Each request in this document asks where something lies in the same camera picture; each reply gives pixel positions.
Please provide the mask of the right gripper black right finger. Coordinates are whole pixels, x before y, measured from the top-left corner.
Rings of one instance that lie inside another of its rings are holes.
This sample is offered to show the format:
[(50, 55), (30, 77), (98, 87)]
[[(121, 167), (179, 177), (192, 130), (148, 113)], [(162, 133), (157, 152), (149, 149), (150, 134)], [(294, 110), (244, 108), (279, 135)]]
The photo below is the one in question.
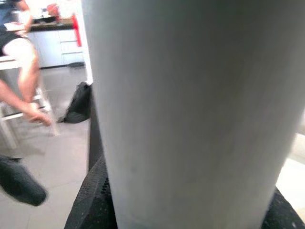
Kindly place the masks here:
[(304, 229), (305, 223), (284, 198), (278, 188), (268, 207), (267, 213), (261, 225), (262, 229)]

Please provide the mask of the bystander bare hand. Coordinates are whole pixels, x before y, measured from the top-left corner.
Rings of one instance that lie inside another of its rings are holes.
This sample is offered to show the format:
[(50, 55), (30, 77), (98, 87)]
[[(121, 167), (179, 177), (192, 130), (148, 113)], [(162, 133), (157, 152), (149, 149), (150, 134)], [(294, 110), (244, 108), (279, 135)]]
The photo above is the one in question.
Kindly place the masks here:
[(23, 113), (31, 123), (41, 123), (44, 126), (51, 125), (51, 119), (44, 112), (39, 110), (39, 107), (36, 103), (27, 104), (26, 111)]

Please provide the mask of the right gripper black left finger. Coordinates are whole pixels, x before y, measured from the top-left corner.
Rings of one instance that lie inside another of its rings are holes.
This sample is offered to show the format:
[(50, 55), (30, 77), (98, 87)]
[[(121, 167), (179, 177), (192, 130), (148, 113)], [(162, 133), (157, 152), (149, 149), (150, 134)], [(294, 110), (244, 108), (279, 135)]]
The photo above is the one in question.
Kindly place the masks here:
[(65, 223), (65, 228), (118, 228), (104, 156), (100, 156), (85, 177)]

